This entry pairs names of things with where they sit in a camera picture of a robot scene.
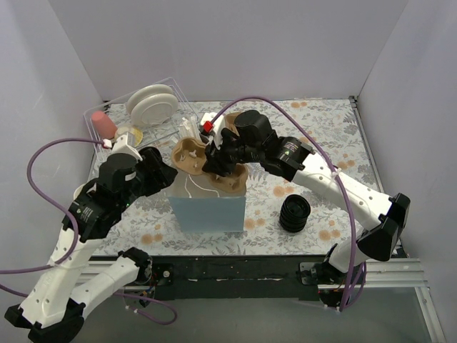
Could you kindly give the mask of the yellow polka dot bowl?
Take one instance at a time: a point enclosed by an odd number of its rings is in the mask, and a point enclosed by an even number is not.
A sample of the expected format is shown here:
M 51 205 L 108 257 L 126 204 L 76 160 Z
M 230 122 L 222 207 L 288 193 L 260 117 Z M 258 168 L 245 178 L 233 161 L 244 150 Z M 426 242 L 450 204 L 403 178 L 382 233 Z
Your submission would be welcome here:
M 124 134 L 129 136 L 129 143 L 133 146 L 139 146 L 144 137 L 143 132 L 140 129 L 130 124 L 125 124 L 117 128 L 114 139 L 117 140 Z

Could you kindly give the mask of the white ceramic plate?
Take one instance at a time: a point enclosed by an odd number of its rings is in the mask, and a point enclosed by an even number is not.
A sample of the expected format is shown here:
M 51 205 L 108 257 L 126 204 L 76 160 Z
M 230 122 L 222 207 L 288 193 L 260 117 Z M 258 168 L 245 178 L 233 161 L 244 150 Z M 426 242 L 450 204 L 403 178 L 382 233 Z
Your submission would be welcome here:
M 134 107 L 142 100 L 149 96 L 157 94 L 174 94 L 173 89 L 165 84 L 153 84 L 139 89 L 132 94 L 129 100 L 126 102 L 126 111 L 128 114 L 132 112 Z
M 131 123 L 146 127 L 163 124 L 178 109 L 179 101 L 172 94 L 155 94 L 141 100 L 131 111 Z

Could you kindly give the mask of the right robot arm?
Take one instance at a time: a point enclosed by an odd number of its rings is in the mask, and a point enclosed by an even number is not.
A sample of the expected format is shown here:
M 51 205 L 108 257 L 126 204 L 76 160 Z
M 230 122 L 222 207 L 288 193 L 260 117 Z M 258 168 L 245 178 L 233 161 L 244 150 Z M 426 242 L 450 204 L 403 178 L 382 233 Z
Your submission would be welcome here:
M 323 262 L 305 275 L 319 284 L 339 284 L 351 265 L 368 259 L 387 262 L 406 225 L 411 200 L 377 192 L 339 171 L 309 145 L 279 136 L 268 118 L 256 110 L 237 115 L 231 131 L 217 113 L 205 113 L 201 133 L 211 137 L 203 171 L 230 177 L 238 164 L 258 163 L 274 176 L 306 187 L 350 213 L 363 229 L 356 238 L 335 244 Z

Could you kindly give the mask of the grey cylindrical straw holder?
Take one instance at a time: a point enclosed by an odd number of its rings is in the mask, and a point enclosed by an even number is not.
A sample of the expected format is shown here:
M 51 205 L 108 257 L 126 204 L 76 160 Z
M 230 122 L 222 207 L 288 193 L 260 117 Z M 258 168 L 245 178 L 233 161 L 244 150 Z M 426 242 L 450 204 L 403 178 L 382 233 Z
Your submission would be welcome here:
M 208 144 L 210 142 L 209 137 L 204 134 L 199 134 L 199 138 L 204 144 Z

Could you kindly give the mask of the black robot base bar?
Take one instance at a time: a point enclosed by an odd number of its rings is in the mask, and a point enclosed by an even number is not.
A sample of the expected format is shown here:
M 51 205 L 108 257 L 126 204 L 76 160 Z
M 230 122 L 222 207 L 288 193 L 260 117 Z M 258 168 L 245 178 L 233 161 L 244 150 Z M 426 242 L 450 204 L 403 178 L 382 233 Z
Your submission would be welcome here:
M 323 255 L 154 256 L 157 300 L 294 298 L 318 301 L 319 284 L 345 274 L 324 272 Z

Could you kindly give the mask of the light blue paper bag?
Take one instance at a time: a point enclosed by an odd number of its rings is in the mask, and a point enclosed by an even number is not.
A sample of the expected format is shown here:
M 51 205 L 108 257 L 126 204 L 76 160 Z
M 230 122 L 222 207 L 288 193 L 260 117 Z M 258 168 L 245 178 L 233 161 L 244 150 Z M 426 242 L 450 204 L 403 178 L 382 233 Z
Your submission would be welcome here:
M 206 177 L 180 172 L 165 192 L 182 232 L 243 231 L 246 189 L 227 193 L 214 188 Z

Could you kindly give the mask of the wrapped white straws bundle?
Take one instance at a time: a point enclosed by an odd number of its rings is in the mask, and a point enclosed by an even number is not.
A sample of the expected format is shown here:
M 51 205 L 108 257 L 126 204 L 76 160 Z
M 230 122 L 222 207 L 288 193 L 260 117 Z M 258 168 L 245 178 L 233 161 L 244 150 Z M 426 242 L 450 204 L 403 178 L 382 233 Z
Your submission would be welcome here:
M 198 119 L 194 116 L 190 118 L 182 117 L 179 124 L 179 136 L 182 139 L 193 138 L 200 140 Z

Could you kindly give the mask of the pink plastic cup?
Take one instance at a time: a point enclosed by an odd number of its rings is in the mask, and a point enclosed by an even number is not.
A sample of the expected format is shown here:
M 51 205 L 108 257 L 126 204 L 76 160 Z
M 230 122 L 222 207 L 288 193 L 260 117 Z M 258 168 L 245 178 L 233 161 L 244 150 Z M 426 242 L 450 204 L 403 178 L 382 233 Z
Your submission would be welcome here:
M 113 139 L 115 137 L 117 126 L 103 111 L 95 111 L 91 115 L 91 122 L 102 139 Z

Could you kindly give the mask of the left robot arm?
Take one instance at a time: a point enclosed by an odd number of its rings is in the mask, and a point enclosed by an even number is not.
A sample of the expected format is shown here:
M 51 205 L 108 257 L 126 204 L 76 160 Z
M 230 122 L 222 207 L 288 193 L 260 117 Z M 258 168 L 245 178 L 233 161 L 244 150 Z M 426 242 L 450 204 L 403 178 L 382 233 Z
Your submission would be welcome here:
M 77 282 L 92 254 L 122 214 L 139 198 L 169 187 L 177 171 L 149 146 L 137 156 L 111 154 L 97 178 L 79 187 L 62 221 L 62 228 L 46 271 L 22 303 L 4 315 L 13 326 L 27 329 L 32 342 L 70 342 L 88 315 L 122 286 L 147 284 L 152 258 L 132 247 L 82 285 Z

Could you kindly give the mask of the white ceramic plate back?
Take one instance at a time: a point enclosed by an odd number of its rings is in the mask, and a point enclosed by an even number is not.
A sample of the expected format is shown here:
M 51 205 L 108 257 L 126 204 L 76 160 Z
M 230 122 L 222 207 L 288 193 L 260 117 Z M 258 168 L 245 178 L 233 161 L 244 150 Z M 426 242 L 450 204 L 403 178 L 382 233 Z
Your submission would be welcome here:
M 157 94 L 174 94 L 173 89 L 165 84 L 153 84 L 139 89 L 132 94 L 129 100 L 126 102 L 126 111 L 128 114 L 132 112 L 134 107 L 142 100 L 149 96 Z

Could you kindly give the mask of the white ceramic plate front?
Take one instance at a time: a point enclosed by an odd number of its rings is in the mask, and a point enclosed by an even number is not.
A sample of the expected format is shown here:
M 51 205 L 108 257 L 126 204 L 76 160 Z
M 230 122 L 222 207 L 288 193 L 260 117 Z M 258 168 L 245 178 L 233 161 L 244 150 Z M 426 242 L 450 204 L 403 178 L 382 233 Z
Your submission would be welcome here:
M 163 124 L 178 109 L 179 101 L 172 94 L 155 94 L 141 100 L 131 111 L 131 123 L 146 127 Z

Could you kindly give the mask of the brown cardboard cup carrier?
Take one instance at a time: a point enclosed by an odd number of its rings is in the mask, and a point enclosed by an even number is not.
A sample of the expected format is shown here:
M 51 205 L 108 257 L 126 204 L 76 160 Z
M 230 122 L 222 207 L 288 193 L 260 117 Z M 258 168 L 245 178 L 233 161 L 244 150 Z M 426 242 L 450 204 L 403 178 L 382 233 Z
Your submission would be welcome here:
M 193 176 L 205 176 L 210 184 L 229 194 L 246 191 L 248 169 L 245 165 L 224 161 L 212 144 L 198 139 L 180 139 L 171 153 L 171 161 L 181 171 Z

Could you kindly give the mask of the stack of black lids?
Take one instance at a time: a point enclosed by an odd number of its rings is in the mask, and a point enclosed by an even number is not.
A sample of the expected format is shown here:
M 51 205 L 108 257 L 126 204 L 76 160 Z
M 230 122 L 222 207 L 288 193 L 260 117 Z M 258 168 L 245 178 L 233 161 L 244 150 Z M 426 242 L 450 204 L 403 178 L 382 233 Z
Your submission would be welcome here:
M 308 201 L 300 195 L 291 194 L 281 205 L 279 224 L 287 232 L 295 234 L 304 229 L 310 214 Z

